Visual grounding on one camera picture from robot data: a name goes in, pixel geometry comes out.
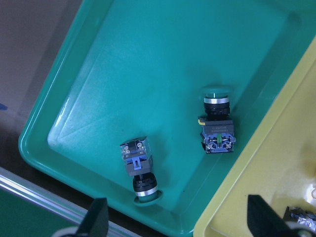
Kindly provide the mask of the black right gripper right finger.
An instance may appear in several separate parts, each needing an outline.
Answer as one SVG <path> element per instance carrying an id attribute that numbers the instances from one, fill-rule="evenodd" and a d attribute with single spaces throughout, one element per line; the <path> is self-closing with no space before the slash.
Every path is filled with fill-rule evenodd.
<path id="1" fill-rule="evenodd" d="M 260 195 L 247 199 L 247 226 L 254 237 L 294 237 L 294 230 L 276 214 Z"/>

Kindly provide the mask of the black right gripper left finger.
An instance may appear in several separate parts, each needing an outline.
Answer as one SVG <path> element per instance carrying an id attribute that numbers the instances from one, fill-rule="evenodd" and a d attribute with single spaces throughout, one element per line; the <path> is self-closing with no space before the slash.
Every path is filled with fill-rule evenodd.
<path id="1" fill-rule="evenodd" d="M 83 221 L 79 225 L 76 237 L 106 237 L 109 229 L 109 214 L 107 199 L 96 198 Z"/>

